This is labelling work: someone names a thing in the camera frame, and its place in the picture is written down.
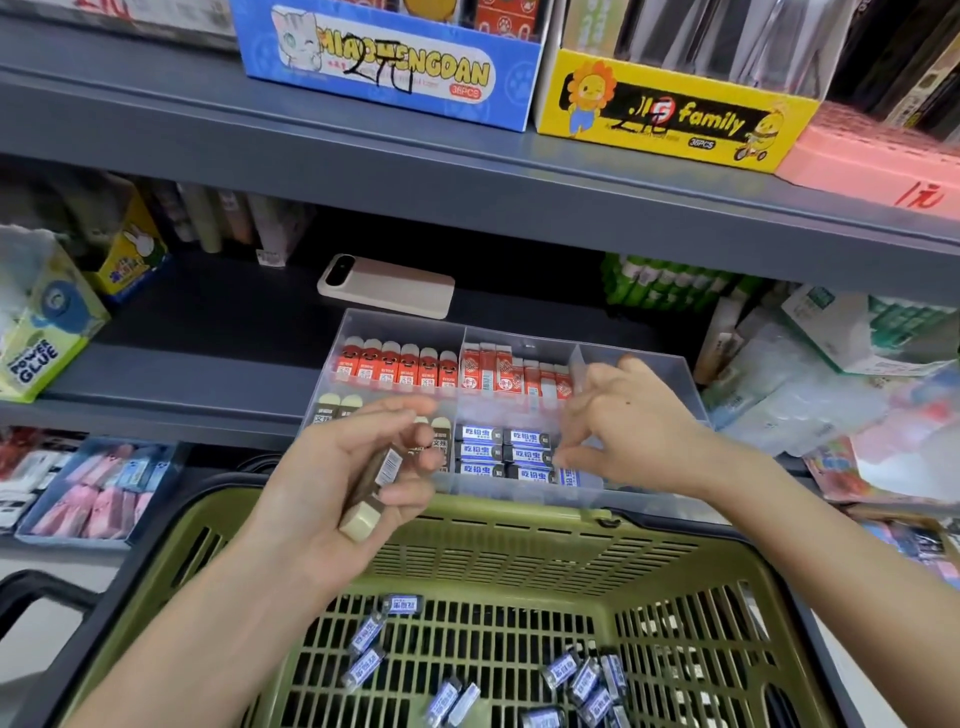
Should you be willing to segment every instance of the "green shopping basket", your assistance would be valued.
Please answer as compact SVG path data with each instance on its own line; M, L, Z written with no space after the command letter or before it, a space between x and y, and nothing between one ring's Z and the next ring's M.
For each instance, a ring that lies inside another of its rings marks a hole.
M237 533L261 478L231 473L157 514L14 726L63 722ZM640 527L610 511L437 496L318 615L238 725L416 726L451 674L481 689L471 725L513 728L522 709L540 705L562 706L576 725L572 705L540 675L572 643L619 651L635 727L862 725L804 627L803 609L763 559L729 533L683 529ZM14 612L39 595L92 604L56 580L40 581ZM423 595L424 609L388 621L388 658L347 695L339 677L349 640L385 593Z

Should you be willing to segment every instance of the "phone camera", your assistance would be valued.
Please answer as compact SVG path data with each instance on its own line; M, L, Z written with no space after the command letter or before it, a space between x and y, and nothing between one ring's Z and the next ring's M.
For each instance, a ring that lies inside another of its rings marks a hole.
M326 274L326 284L330 286L343 285L349 272L353 269L356 258L352 255L341 255Z

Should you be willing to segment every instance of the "cartoon lion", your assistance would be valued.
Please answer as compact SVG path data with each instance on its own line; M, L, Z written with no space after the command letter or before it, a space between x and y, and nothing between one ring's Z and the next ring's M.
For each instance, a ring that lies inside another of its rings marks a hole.
M573 72L573 78L566 85L570 92L570 135L576 136L593 126L593 120L600 115L600 109L613 98L616 79L613 69L602 61L588 61Z

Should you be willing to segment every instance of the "metal shelf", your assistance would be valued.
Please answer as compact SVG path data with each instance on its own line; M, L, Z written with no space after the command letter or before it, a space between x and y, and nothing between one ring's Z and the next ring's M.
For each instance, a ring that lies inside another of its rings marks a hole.
M0 424L284 450L297 434L343 307L310 268L176 256L36 402ZM655 332L602 309L458 288L448 319L662 351Z
M772 176L248 79L236 57L0 18L0 152L960 303L960 225Z

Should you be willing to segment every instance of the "white floor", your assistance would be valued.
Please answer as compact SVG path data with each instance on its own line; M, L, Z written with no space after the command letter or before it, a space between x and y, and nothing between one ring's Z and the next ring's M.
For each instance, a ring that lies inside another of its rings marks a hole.
M23 569L46 570L95 592L106 589L117 571L115 566L64 563L33 556L28 559L17 552L11 557L0 556L0 579ZM49 667L79 624L80 615L76 612L40 600L0 641L0 728L10 725L32 676Z

